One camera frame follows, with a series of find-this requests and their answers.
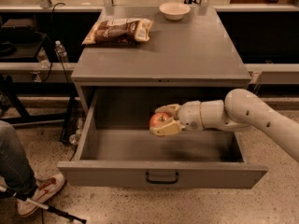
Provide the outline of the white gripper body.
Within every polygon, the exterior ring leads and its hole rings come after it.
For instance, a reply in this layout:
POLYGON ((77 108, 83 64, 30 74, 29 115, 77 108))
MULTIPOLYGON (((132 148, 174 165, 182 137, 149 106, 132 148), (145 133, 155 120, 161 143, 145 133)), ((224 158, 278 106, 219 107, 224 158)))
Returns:
POLYGON ((178 120, 186 131, 203 131, 201 121, 201 103, 199 101, 187 102, 179 108, 178 120))

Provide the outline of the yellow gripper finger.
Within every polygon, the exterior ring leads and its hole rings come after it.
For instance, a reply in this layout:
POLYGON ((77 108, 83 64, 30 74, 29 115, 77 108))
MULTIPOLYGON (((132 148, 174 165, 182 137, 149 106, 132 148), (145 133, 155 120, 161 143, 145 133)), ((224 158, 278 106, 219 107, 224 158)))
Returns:
POLYGON ((168 119, 160 124, 149 128, 149 131, 156 136, 168 136, 180 133, 185 128, 180 121, 168 119))
POLYGON ((170 117, 177 119, 180 110, 179 104, 163 105, 155 109, 156 113, 166 113, 170 117))

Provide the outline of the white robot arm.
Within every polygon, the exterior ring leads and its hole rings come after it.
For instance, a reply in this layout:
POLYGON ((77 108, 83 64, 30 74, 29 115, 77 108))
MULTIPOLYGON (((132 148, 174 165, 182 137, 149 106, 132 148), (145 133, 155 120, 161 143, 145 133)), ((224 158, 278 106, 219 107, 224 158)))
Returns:
POLYGON ((299 124, 247 90, 231 90, 224 100, 164 105, 155 116, 158 120, 149 122, 149 130, 156 136, 206 129, 236 132, 251 125, 299 161, 299 124))

